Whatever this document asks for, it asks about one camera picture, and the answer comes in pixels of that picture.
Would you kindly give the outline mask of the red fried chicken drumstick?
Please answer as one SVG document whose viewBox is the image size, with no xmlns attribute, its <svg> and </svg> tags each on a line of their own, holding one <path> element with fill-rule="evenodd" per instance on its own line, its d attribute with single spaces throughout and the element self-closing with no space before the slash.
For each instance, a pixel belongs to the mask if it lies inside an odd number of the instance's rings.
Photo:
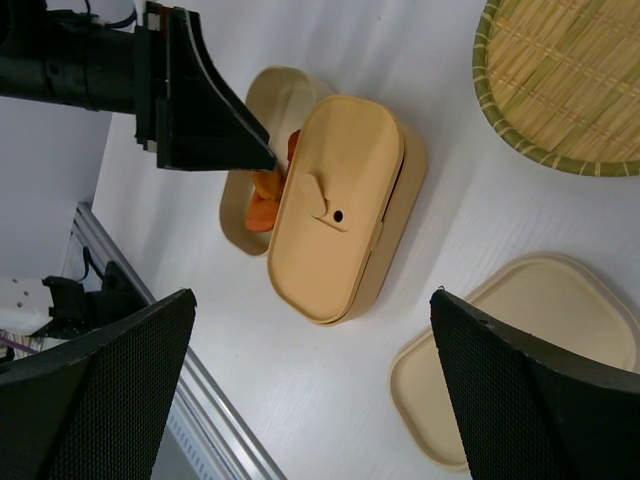
<svg viewBox="0 0 640 480">
<path fill-rule="evenodd" d="M 287 161 L 289 163 L 292 162 L 294 155 L 295 155 L 295 150 L 297 147 L 297 143 L 298 143 L 298 139 L 300 136 L 300 132 L 301 130 L 295 130 L 288 138 L 288 143 L 287 143 Z"/>
</svg>

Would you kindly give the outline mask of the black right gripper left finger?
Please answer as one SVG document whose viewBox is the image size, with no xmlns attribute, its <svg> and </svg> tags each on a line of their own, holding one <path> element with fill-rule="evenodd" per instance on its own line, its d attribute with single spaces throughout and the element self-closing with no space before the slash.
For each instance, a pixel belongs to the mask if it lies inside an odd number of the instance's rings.
<svg viewBox="0 0 640 480">
<path fill-rule="evenodd" d="M 196 306 L 182 289 L 2 365 L 2 478 L 150 478 Z"/>
</svg>

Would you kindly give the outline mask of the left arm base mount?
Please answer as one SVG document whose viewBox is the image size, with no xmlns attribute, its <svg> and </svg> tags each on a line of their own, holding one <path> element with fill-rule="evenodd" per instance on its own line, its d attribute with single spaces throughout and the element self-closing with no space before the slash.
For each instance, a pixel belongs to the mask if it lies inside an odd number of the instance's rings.
<svg viewBox="0 0 640 480">
<path fill-rule="evenodd" d="M 51 320 L 34 337 L 71 340 L 101 329 L 146 308 L 149 303 L 114 261 L 106 264 L 101 289 L 86 291 L 84 286 L 64 277 L 49 276 L 43 285 L 50 291 Z"/>
</svg>

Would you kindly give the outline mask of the orange fried chicken piece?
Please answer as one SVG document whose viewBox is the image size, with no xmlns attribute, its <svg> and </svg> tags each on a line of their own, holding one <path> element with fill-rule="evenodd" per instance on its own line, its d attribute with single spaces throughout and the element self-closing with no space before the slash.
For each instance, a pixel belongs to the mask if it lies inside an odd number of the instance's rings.
<svg viewBox="0 0 640 480">
<path fill-rule="evenodd" d="M 252 172 L 250 174 L 254 193 L 250 199 L 245 227 L 253 233 L 265 233 L 273 229 L 280 199 L 283 180 L 278 171 Z"/>
</svg>

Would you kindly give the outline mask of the orange lunch box container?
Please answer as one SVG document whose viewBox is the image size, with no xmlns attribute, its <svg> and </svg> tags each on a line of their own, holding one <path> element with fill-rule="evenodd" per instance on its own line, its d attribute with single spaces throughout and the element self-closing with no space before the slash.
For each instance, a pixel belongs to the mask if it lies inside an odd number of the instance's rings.
<svg viewBox="0 0 640 480">
<path fill-rule="evenodd" d="M 377 228 L 377 243 L 370 251 L 353 302 L 336 319 L 308 319 L 329 327 L 362 316 L 377 300 L 387 277 L 396 250 L 405 231 L 417 196 L 426 176 L 428 159 L 424 141 L 412 127 L 401 123 L 404 136 L 404 156 L 387 208 Z"/>
</svg>

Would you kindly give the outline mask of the beige lunch box lid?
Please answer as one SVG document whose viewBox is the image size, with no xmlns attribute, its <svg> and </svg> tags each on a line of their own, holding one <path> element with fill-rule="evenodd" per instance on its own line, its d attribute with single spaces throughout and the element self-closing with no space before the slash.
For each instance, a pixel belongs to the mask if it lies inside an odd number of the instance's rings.
<svg viewBox="0 0 640 480">
<path fill-rule="evenodd" d="M 539 253 L 516 258 L 465 300 L 583 357 L 627 371 L 638 368 L 638 317 L 601 275 L 571 257 Z M 395 356 L 390 393 L 422 453 L 444 470 L 468 472 L 432 330 Z"/>
</svg>

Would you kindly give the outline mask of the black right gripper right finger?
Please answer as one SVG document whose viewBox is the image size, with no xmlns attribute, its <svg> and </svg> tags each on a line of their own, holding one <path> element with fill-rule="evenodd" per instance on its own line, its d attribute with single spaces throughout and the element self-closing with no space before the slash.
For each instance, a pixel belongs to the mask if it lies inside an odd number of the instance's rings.
<svg viewBox="0 0 640 480">
<path fill-rule="evenodd" d="M 638 478 L 638 374 L 511 327 L 444 289 L 430 303 L 472 478 Z"/>
</svg>

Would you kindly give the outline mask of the orange lunch box lid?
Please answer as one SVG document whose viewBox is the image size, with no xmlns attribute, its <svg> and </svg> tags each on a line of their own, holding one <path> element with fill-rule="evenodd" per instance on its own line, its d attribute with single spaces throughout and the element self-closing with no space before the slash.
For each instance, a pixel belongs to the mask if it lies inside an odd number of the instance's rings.
<svg viewBox="0 0 640 480">
<path fill-rule="evenodd" d="M 384 216 L 402 168 L 404 135 L 386 107 L 333 95 L 305 121 L 271 236 L 270 282 L 316 325 L 375 302 L 398 244 Z"/>
</svg>

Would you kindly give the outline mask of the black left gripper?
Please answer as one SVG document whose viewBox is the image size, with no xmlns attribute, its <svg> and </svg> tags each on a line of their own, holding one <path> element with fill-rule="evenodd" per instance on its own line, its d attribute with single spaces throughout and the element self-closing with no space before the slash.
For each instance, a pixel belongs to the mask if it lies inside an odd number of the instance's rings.
<svg viewBox="0 0 640 480">
<path fill-rule="evenodd" d="M 160 169 L 271 171 L 269 133 L 214 66 L 200 15 L 174 7 L 181 44 L 173 99 L 159 100 L 166 76 L 158 61 L 167 38 L 165 9 L 133 11 L 135 27 L 100 22 L 91 10 L 4 9 L 1 94 L 90 111 L 130 114 L 136 141 L 156 150 Z"/>
</svg>

